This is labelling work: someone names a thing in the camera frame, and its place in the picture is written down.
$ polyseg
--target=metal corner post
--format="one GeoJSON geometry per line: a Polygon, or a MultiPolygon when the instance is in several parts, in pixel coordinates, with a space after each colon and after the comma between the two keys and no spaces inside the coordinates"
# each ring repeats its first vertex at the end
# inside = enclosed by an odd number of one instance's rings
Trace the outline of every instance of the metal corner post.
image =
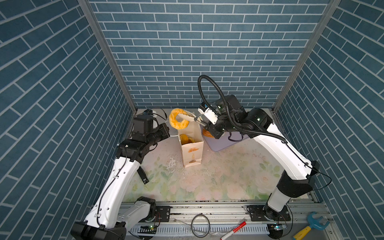
{"type": "Polygon", "coordinates": [[[311,37],[309,38],[302,54],[297,60],[296,65],[293,67],[291,75],[288,77],[287,82],[285,83],[283,89],[281,90],[280,95],[277,97],[276,102],[273,104],[272,110],[274,113],[277,112],[281,106],[285,96],[288,94],[289,89],[292,87],[297,76],[299,75],[301,69],[303,68],[305,62],[307,61],[309,55],[312,52],[312,49],[315,47],[317,41],[319,40],[321,34],[323,33],[325,27],[327,26],[329,20],[331,19],[333,13],[335,12],[337,6],[341,0],[329,0],[328,5],[324,9],[324,13],[320,18],[319,23],[316,25],[311,37]]]}
{"type": "Polygon", "coordinates": [[[89,3],[88,0],[78,0],[78,2],[79,2],[79,5],[80,5],[82,11],[84,12],[84,15],[85,15],[86,19],[88,20],[88,23],[89,23],[89,25],[90,25],[90,27],[91,27],[94,35],[95,35],[100,47],[101,47],[101,50],[103,51],[103,53],[104,53],[104,55],[105,55],[105,57],[109,63],[109,66],[112,69],[113,74],[115,75],[115,77],[117,79],[117,82],[120,85],[122,92],[124,93],[125,98],[128,101],[128,104],[131,106],[133,113],[135,115],[137,112],[137,108],[135,106],[135,103],[134,103],[131,95],[129,94],[127,85],[124,82],[123,76],[121,75],[121,72],[119,70],[119,67],[118,67],[116,61],[115,61],[115,58],[113,57],[112,52],[111,52],[111,50],[107,44],[107,41],[104,37],[104,34],[103,34],[103,32],[100,28],[100,25],[96,19],[96,15],[92,10],[91,4],[89,3]]]}

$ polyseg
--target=yellow ring-shaped bread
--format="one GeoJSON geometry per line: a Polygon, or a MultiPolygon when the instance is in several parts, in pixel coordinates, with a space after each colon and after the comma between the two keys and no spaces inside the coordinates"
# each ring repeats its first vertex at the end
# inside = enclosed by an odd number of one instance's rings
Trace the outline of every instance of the yellow ring-shaped bread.
{"type": "Polygon", "coordinates": [[[184,111],[183,109],[180,109],[180,108],[175,108],[175,109],[172,109],[170,115],[169,115],[169,123],[170,125],[173,127],[173,128],[176,128],[178,130],[180,129],[184,129],[188,126],[189,124],[189,121],[183,119],[183,121],[181,122],[178,122],[176,120],[176,116],[179,114],[179,113],[182,113],[182,114],[185,114],[185,115],[188,115],[186,111],[184,111]]]}

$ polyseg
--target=yellow handle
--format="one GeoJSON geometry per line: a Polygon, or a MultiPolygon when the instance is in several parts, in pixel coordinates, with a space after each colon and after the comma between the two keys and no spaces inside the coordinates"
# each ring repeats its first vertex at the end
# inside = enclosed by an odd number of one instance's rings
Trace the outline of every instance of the yellow handle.
{"type": "Polygon", "coordinates": [[[305,235],[307,235],[307,233],[309,233],[309,231],[311,231],[311,228],[309,226],[307,226],[303,230],[298,232],[295,236],[293,236],[293,239],[302,240],[303,237],[305,237],[305,235]]]}

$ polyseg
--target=red marker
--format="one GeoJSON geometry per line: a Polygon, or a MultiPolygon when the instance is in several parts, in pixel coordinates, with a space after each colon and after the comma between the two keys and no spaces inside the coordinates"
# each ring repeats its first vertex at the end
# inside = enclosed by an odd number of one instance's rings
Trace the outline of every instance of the red marker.
{"type": "Polygon", "coordinates": [[[237,228],[233,229],[232,231],[230,231],[229,233],[225,234],[223,237],[220,238],[220,240],[225,240],[227,238],[229,238],[229,236],[232,236],[232,234],[234,234],[235,232],[239,231],[240,228],[244,227],[247,223],[244,221],[242,222],[237,228]]]}

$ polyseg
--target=blue fork head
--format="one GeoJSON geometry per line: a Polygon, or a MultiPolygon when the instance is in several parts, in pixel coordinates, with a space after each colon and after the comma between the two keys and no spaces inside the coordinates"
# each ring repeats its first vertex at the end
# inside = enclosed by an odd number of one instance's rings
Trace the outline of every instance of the blue fork head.
{"type": "Polygon", "coordinates": [[[307,217],[308,223],[310,224],[310,228],[315,228],[317,230],[324,230],[328,226],[329,221],[327,221],[323,225],[323,224],[320,223],[320,221],[323,219],[323,217],[319,217],[319,218],[315,219],[315,218],[313,218],[314,214],[316,214],[316,212],[312,212],[307,217]]]}

